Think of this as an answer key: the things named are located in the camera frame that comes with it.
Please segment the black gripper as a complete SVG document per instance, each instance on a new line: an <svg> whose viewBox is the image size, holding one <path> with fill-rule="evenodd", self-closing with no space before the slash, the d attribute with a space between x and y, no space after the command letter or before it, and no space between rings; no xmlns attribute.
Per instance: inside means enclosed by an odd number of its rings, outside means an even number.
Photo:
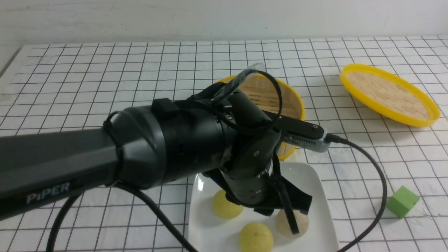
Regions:
<svg viewBox="0 0 448 252"><path fill-rule="evenodd" d="M248 133L238 132L231 157L220 168L203 175L220 186L230 202L252 208L259 214L270 216L275 209L308 214L312 196L280 172L277 150L284 135L290 136L292 130L283 128L283 118L273 128L266 129L275 115L262 111L240 90L227 100L232 106L232 118Z"/></svg>

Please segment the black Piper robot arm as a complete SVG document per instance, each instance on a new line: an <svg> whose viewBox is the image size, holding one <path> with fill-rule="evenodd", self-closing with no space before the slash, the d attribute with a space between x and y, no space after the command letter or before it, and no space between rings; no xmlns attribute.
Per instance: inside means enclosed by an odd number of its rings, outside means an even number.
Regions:
<svg viewBox="0 0 448 252"><path fill-rule="evenodd" d="M149 189L202 173L235 204L307 214L312 196L279 174L283 134L243 93L130 107L101 128L1 137L1 220L98 186Z"/></svg>

